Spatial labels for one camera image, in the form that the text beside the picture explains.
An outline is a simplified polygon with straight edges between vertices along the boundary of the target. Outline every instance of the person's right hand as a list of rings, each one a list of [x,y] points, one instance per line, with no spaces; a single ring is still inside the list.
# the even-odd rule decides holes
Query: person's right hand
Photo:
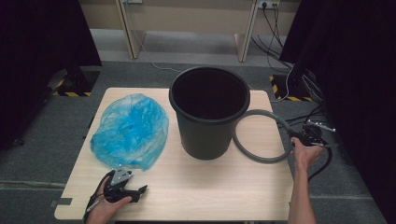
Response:
[[[308,170],[308,167],[312,165],[318,158],[324,147],[306,147],[301,143],[300,139],[296,137],[291,138],[291,142],[294,143],[294,150],[291,154],[295,157],[295,166],[298,169]]]

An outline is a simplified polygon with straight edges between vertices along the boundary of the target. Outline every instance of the hand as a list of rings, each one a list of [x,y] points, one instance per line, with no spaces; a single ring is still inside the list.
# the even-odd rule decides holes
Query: hand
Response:
[[[294,143],[294,150],[291,154],[296,159],[295,165],[298,169],[308,170],[308,167],[319,158],[320,153],[324,149],[324,147],[318,146],[306,147],[296,137],[292,137],[291,142]]]
[[[117,210],[123,207],[125,204],[129,203],[132,200],[132,197],[128,196],[116,203],[110,203],[105,199],[103,195],[103,189],[105,188],[105,183],[109,179],[109,176],[103,181],[96,195],[96,202],[100,200],[99,204],[97,204],[90,212],[87,218],[87,224],[100,224],[107,223],[113,216],[116,214]]]

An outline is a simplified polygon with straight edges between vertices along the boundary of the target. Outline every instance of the light wood tabletop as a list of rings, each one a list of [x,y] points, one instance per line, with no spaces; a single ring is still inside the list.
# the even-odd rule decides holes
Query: light wood tabletop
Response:
[[[183,149],[176,112],[168,100],[168,89],[110,88],[99,105],[87,138],[58,204],[58,219],[82,219],[90,196],[111,168],[91,153],[90,141],[105,109],[114,101],[144,93],[159,103],[169,117],[169,132],[163,153],[146,172],[136,172],[127,189],[148,185],[138,203],[122,207],[115,220],[286,220],[292,177],[286,160],[262,164],[250,160],[233,141],[227,152],[211,161],[193,158]],[[251,91],[249,109],[272,111],[265,91]],[[263,157],[283,154],[276,122],[263,116],[242,119],[236,133],[242,145]]]

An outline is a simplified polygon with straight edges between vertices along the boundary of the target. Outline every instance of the black stand base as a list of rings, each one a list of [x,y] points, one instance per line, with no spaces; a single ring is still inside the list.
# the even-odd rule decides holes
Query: black stand base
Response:
[[[58,87],[55,89],[53,95],[60,96],[90,96],[92,88],[95,85],[96,79],[99,77],[98,71],[83,71],[85,79],[87,80],[84,84],[75,85],[70,80],[68,75],[59,83]]]
[[[273,75],[270,77],[276,99],[283,99],[288,94],[286,88],[286,77],[284,75]],[[301,81],[297,87],[289,87],[289,95],[285,100],[312,101],[304,83]]]

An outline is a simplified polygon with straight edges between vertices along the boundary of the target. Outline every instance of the black curtain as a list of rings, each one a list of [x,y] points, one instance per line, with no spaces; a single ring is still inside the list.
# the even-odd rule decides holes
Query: black curtain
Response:
[[[101,65],[78,0],[0,2],[0,149],[21,135],[50,78]]]
[[[281,59],[314,72],[344,145],[396,223],[396,1],[302,0]]]

